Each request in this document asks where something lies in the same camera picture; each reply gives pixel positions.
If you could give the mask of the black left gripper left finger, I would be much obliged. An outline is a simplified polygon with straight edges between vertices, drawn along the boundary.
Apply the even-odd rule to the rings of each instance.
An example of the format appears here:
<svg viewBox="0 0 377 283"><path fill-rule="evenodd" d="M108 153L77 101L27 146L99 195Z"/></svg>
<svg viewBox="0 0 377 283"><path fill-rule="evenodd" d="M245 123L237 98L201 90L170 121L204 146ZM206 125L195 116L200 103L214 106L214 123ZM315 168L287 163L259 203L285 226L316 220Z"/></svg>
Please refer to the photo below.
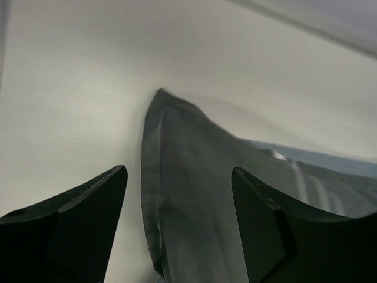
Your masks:
<svg viewBox="0 0 377 283"><path fill-rule="evenodd" d="M128 173L118 165L1 217L1 282L104 282Z"/></svg>

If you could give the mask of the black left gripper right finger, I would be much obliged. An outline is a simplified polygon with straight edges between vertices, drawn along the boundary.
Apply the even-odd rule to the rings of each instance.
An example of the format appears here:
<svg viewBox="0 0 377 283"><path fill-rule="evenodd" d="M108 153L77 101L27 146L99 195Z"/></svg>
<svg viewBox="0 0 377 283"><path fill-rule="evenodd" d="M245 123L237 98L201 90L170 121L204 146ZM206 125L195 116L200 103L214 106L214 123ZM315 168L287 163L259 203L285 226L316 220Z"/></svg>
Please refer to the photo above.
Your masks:
<svg viewBox="0 0 377 283"><path fill-rule="evenodd" d="M240 167L232 191L250 282L376 281L375 214L314 208Z"/></svg>

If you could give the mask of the blue-grey pillowcase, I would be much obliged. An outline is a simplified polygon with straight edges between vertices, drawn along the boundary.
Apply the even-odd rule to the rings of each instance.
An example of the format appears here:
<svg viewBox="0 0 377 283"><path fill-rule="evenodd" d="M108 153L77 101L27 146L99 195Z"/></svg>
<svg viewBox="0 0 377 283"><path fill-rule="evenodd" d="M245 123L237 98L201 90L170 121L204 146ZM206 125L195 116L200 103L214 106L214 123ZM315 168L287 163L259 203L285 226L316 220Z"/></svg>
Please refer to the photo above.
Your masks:
<svg viewBox="0 0 377 283"><path fill-rule="evenodd" d="M141 206L165 282L250 282L233 200L237 167L314 208L376 215L375 164L240 139L160 89L144 122Z"/></svg>

